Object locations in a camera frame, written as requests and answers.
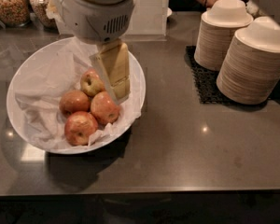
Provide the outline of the white gripper with vents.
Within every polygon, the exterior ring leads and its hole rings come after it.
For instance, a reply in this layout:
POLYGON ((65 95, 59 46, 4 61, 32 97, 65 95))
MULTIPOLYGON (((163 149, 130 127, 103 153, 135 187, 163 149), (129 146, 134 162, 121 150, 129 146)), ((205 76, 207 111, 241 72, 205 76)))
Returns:
POLYGON ((134 6, 134 0, 49 0, 46 8, 50 20, 60 15, 83 42, 105 43, 90 56, 91 65, 117 105, 130 93, 128 46, 118 38, 128 30, 134 6))

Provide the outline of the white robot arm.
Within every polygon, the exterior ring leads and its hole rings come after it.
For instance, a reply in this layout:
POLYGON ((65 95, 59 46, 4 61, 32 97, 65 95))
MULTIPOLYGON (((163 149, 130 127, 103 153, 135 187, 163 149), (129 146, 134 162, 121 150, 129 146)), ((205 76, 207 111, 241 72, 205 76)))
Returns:
POLYGON ((134 0, 53 0, 53 5, 76 38, 97 47, 91 65, 113 101, 124 102, 130 93, 130 66, 120 37, 129 27, 134 0))

